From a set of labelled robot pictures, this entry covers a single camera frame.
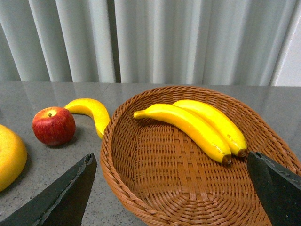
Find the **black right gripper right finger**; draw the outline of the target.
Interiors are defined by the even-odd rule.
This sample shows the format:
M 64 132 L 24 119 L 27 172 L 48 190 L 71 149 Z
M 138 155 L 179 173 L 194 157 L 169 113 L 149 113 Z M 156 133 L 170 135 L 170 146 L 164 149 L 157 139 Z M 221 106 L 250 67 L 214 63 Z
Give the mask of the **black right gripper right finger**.
M 301 224 L 301 177 L 260 152 L 250 152 L 247 171 L 274 226 Z

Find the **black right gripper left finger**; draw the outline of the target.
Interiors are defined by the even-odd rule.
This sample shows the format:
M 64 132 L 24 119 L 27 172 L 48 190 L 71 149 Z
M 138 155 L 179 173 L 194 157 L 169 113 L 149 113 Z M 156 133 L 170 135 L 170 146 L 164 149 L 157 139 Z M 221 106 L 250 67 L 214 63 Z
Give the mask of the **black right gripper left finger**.
M 97 162 L 87 154 L 36 197 L 0 222 L 2 226 L 80 226 Z

